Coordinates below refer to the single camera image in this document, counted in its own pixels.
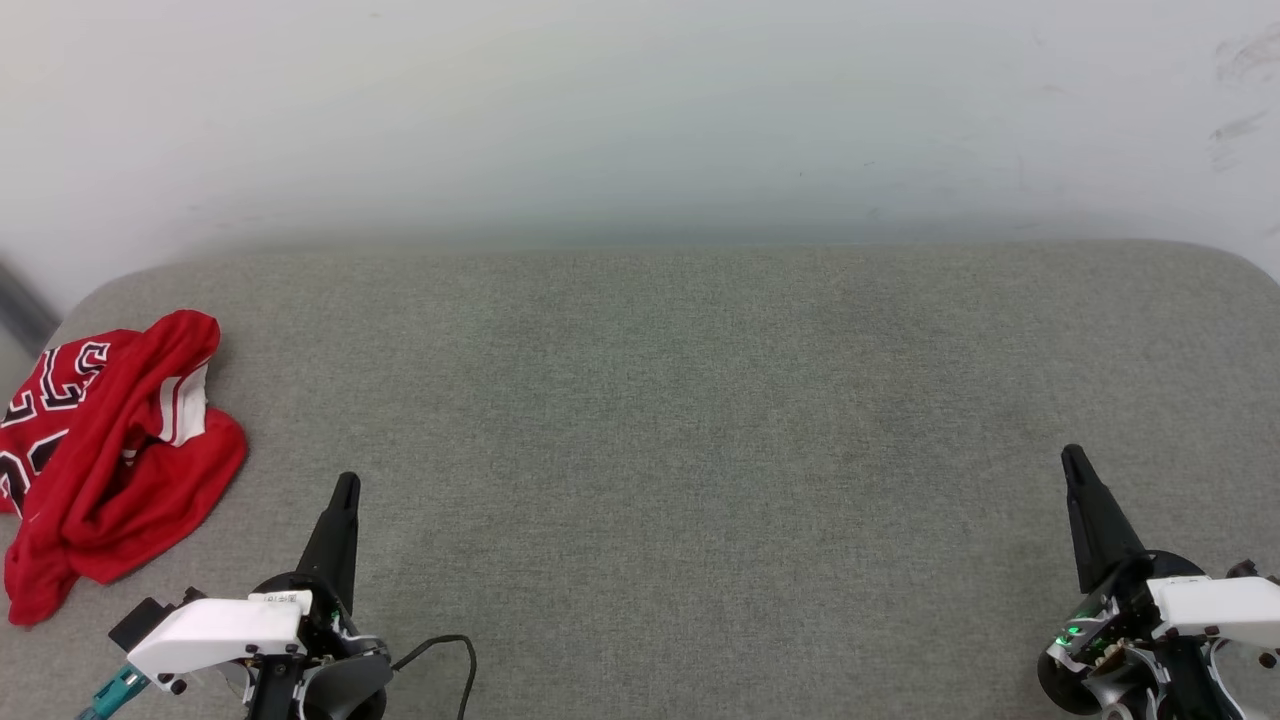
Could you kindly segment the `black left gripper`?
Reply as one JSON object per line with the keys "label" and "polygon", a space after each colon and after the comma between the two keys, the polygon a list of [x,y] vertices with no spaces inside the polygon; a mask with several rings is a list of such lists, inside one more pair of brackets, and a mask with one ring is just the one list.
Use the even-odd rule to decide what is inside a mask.
{"label": "black left gripper", "polygon": [[361,479],[339,474],[296,566],[253,589],[252,600],[303,607],[297,647],[248,661],[247,719],[381,719],[390,655],[356,630],[355,570]]}

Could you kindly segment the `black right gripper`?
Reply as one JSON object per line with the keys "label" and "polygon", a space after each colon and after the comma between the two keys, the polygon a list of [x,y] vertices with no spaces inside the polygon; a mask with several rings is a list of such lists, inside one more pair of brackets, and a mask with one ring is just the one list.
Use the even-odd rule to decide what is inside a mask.
{"label": "black right gripper", "polygon": [[1039,656],[1037,676],[1062,711],[1098,719],[1216,719],[1219,626],[1178,630],[1155,598],[1201,578],[1175,553],[1147,551],[1085,451],[1061,452],[1079,589],[1087,594]]}

